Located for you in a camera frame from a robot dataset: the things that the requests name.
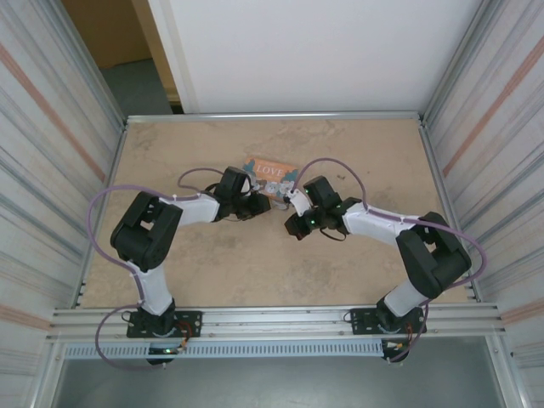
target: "wooden table surface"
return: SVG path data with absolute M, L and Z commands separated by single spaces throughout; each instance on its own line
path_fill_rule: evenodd
M 374 207 L 423 215 L 441 213 L 422 142 L 413 120 L 243 121 L 133 123 L 115 184 L 141 184 L 165 194 L 193 167 L 241 167 L 257 156 L 301 168 L 320 156 L 349 164 L 363 179 Z M 309 169 L 304 180 L 325 175 L 342 198 L 360 196 L 351 175 L 334 163 Z M 200 189 L 218 181 L 194 173 Z M 110 197 L 99 244 L 110 254 L 111 231 L 136 192 Z M 293 210 L 277 209 L 246 222 L 222 221 L 178 230 L 166 261 L 167 283 L 178 306 L 297 306 L 375 303 L 406 278 L 399 251 L 363 236 L 335 242 L 319 233 L 302 241 L 284 223 Z M 134 303 L 138 294 L 124 269 L 93 257 L 83 307 Z M 465 302 L 462 287 L 438 302 Z

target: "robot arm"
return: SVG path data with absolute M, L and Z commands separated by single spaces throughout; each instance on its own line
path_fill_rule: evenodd
M 270 209 L 269 200 L 252 192 L 249 176 L 228 167 L 213 192 L 202 191 L 190 200 L 165 200 L 141 192 L 114 229 L 110 243 L 133 270 L 145 302 L 141 313 L 158 335 L 172 330 L 175 302 L 164 274 L 164 260 L 179 227 L 212 223 L 234 214 L 247 220 Z
M 447 226 L 436 212 L 406 216 L 365 207 L 355 198 L 342 201 L 321 176 L 310 180 L 304 189 L 309 199 L 299 190 L 288 195 L 297 210 L 286 221 L 290 235 L 302 240 L 312 230 L 331 229 L 344 235 L 370 236 L 399 248 L 408 279 L 377 303 L 378 324 L 386 332 L 399 330 L 408 314 L 436 298 L 471 267 L 470 257 L 453 234 L 405 222 L 420 219 Z

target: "orange stripe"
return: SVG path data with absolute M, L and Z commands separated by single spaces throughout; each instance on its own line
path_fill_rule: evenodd
M 40 91 L 34 86 L 30 78 L 23 72 L 20 65 L 13 59 L 9 51 L 0 43 L 0 60 L 6 65 L 6 68 L 19 81 L 25 91 L 34 99 L 36 104 L 45 113 L 49 120 L 65 135 L 71 146 L 79 153 L 83 161 L 93 170 L 94 174 L 100 179 L 105 180 L 105 174 L 93 158 L 85 151 L 85 148 L 79 143 L 76 136 L 62 121 L 59 114 L 53 109 L 51 104 L 43 97 Z
M 25 313 L 18 309 L 0 304 L 0 320 L 10 321 L 17 325 L 34 327 L 40 330 L 49 330 L 51 322 L 33 314 Z
M 502 314 L 501 317 L 505 325 L 511 325 L 539 315 L 544 315 L 544 299 L 539 299 L 519 308 L 509 310 Z
M 478 135 L 484 130 L 485 126 L 489 123 L 491 118 L 496 114 L 501 105 L 504 103 L 506 98 L 512 94 L 512 92 L 518 87 L 518 85 L 524 80 L 529 71 L 535 66 L 536 62 L 544 54 L 544 37 L 535 45 L 532 51 L 527 55 L 524 62 L 519 66 L 519 68 L 514 72 L 510 81 L 506 84 L 501 94 L 497 97 L 495 102 L 490 106 L 490 108 L 485 112 L 479 122 L 476 124 L 472 132 L 468 135 L 464 142 L 462 142 L 461 147 L 456 151 L 456 154 L 453 155 L 450 162 L 444 167 L 443 173 L 445 177 L 448 177 L 451 169 L 456 165 L 461 156 L 467 151 L 468 147 L 473 143 L 473 141 L 478 137 Z

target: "red wire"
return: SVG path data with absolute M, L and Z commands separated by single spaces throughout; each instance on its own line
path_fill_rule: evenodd
M 411 328 L 411 323 L 410 322 L 408 322 L 406 324 L 406 331 L 408 332 L 408 335 L 409 335 L 408 336 L 408 344 L 410 344 L 411 343 L 411 338 L 412 338 L 412 336 L 414 334 L 414 331 Z
M 186 321 L 179 321 L 178 327 L 182 329 L 181 326 L 185 326 L 187 328 L 187 338 L 185 340 L 189 340 L 191 337 L 193 337 L 193 330 L 190 328 L 190 324 Z

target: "black mounting plate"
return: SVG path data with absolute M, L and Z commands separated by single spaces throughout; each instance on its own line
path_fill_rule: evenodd
M 423 323 L 423 311 L 421 308 L 415 308 L 407 314 L 396 331 L 386 331 L 380 325 L 376 308 L 351 309 L 348 314 L 349 320 L 345 319 L 347 316 L 344 317 L 344 320 L 351 323 L 353 334 L 408 334 L 406 330 L 408 323 L 411 324 L 412 332 L 416 334 Z M 423 333 L 425 332 L 427 332 L 427 327 L 423 328 Z
M 127 337 L 129 338 L 144 338 L 144 337 L 162 337 L 156 336 L 152 332 L 146 330 L 140 330 L 142 327 L 141 314 L 138 312 L 130 312 L 130 319 L 128 319 Z M 174 328 L 172 334 L 165 337 L 173 338 L 185 338 L 187 335 L 183 333 L 177 326 L 178 321 L 186 321 L 189 323 L 192 331 L 191 337 L 200 337 L 202 328 L 202 312 L 197 310 L 176 310 L 174 313 Z

